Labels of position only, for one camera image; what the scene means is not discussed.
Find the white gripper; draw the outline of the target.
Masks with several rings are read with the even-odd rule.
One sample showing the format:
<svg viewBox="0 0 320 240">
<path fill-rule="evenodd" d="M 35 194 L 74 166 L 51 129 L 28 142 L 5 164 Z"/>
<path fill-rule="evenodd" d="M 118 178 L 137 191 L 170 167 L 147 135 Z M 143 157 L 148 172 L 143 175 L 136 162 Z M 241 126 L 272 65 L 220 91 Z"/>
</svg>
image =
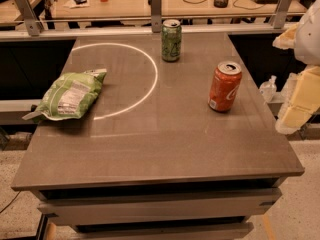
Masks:
<svg viewBox="0 0 320 240">
<path fill-rule="evenodd" d="M 275 129 L 281 134 L 299 130 L 320 108 L 320 0 L 316 0 L 298 24 L 275 38 L 278 49 L 294 49 L 295 58 L 309 64 L 287 81 L 287 96 L 278 113 Z"/>
</svg>

